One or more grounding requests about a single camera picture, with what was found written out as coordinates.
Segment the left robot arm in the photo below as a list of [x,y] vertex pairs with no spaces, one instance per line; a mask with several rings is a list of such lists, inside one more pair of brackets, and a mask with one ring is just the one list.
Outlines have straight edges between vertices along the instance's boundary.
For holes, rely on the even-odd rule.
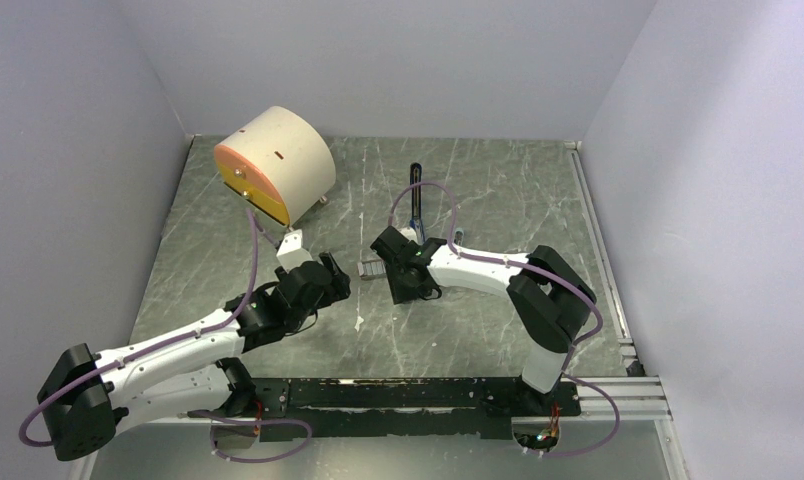
[[66,349],[38,391],[38,416],[58,460],[85,457],[116,435],[167,416],[206,410],[239,416],[256,387],[241,355],[300,331],[305,321],[351,295],[333,256],[289,271],[206,317],[125,347]]

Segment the staple tray with staples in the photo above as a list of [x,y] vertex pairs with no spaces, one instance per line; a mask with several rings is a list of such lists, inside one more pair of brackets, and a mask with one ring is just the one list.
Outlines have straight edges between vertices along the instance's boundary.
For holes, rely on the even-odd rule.
[[364,281],[381,279],[386,276],[386,267],[381,259],[360,261],[357,263],[357,272]]

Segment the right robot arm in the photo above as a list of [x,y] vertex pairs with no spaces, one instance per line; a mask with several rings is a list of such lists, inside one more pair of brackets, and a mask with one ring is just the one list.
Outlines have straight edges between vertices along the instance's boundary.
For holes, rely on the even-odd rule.
[[532,346],[517,391],[520,406],[540,414],[556,399],[556,383],[580,330],[599,314],[596,296],[553,248],[526,254],[462,249],[443,239],[423,244],[388,226],[371,249],[384,262],[393,302],[433,300],[444,288],[466,288],[510,300]]

